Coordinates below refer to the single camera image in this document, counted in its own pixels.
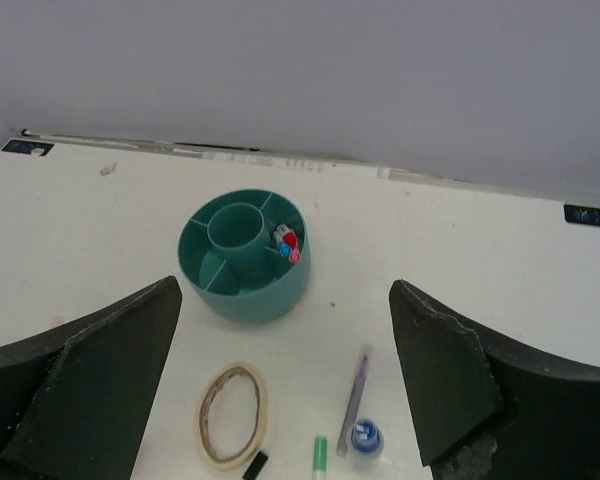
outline green marker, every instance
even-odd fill
[[[313,480],[327,480],[327,437],[313,443]]]

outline black object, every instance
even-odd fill
[[[404,281],[389,301],[435,480],[600,480],[600,368],[524,345]]]
[[[0,347],[0,479],[130,478],[181,301],[168,277]]]
[[[259,450],[258,453],[256,453],[256,456],[253,457],[253,462],[251,462],[247,471],[242,475],[242,480],[256,480],[258,475],[260,475],[260,470],[262,470],[264,464],[267,463],[267,460],[269,460],[267,454],[262,450]]]
[[[600,208],[565,204],[564,219],[567,223],[600,227]]]
[[[10,153],[22,153],[24,155],[31,155],[34,150],[42,150],[40,157],[44,157],[51,151],[55,144],[54,143],[43,143],[43,142],[32,142],[31,140],[13,139],[9,140],[7,144],[2,147],[3,152]]]

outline green pen holder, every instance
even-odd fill
[[[274,244],[280,224],[291,228],[302,259],[291,263]],[[298,209],[266,190],[238,190],[214,198],[189,219],[178,259],[198,295],[230,320],[261,323],[300,301],[309,281],[307,228]]]

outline table surface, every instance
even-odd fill
[[[329,478],[356,478],[333,453],[365,342],[374,355],[360,413],[385,436],[373,477],[430,479],[393,340],[388,292],[396,279],[536,348],[600,366],[600,229],[566,224],[561,203],[390,181],[374,167],[325,162],[308,171],[240,158],[247,161],[67,144],[45,157],[0,153],[0,345],[167,275],[183,290],[134,480],[241,476],[202,463],[193,420],[209,379],[235,361],[255,365],[269,392],[270,460],[260,480],[309,478],[317,434],[330,442]],[[303,301],[259,328],[209,310],[176,255],[194,211],[252,187],[299,207],[312,250]]]

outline purple pen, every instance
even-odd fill
[[[351,425],[356,423],[358,418],[358,410],[360,408],[360,401],[362,400],[364,383],[367,380],[369,366],[371,364],[371,351],[371,345],[366,343],[360,350],[360,361],[356,367],[356,376],[353,379],[353,388],[351,389],[349,404],[347,405],[347,411],[344,414],[342,430],[340,430],[340,437],[338,438],[338,446],[336,448],[336,455],[339,457],[344,458],[347,456],[347,432],[351,428]]]

